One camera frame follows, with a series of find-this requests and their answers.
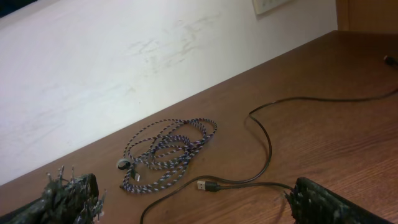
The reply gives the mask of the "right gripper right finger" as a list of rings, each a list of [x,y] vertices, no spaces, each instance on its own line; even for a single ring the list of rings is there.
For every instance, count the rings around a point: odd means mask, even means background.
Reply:
[[[306,177],[285,197],[297,224],[392,224]]]

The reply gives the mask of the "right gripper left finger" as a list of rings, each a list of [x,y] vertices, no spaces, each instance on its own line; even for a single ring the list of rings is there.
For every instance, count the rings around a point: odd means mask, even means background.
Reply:
[[[100,195],[96,176],[72,174],[65,179],[64,166],[34,201],[1,216],[7,224],[95,223],[103,215],[106,195]]]

